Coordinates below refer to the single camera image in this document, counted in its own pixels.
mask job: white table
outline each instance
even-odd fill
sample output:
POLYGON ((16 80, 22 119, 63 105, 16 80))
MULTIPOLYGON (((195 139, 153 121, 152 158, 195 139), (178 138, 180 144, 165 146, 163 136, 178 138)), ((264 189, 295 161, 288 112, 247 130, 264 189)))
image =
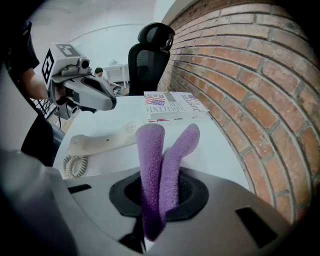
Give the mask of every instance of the white table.
POLYGON ((127 88, 127 85, 126 85, 126 82, 129 80, 127 80, 126 78, 126 69, 127 69, 127 66, 128 64, 119 64, 119 65, 113 65, 113 66, 107 66, 107 67, 104 67, 103 70, 105 70, 105 73, 106 73, 106 78, 108 80, 110 80, 110 76, 109 76, 109 72, 112 71, 112 70, 121 70, 122 71, 122 79, 123 79, 123 85, 124 85, 124 88, 127 88))
MULTIPOLYGON (((145 121, 147 113, 143 96, 117 97, 115 109, 91 113, 80 112, 66 133, 55 157, 54 168, 62 175, 62 161, 67 155, 70 139, 79 134, 103 136, 119 131, 130 121, 145 121)), ((181 166, 234 181, 249 190, 243 169, 229 143, 209 116, 190 120, 158 122, 165 128, 164 149, 171 147, 183 130, 195 123, 200 140, 193 153, 183 158, 181 166)), ((124 171, 139 166, 137 144, 88 157, 85 176, 124 171)))

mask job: purple sock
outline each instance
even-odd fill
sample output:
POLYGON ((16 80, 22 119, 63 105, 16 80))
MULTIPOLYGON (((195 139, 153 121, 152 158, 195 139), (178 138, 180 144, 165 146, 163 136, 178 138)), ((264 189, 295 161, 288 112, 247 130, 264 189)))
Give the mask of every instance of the purple sock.
POLYGON ((166 212, 179 204, 179 169, 183 157, 192 153, 199 142, 200 131, 196 124, 190 124, 162 158, 159 211, 162 226, 166 224, 166 212))
POLYGON ((136 131, 140 175, 141 209, 144 235, 154 241, 162 230, 159 214, 159 182, 165 129, 149 123, 136 131))

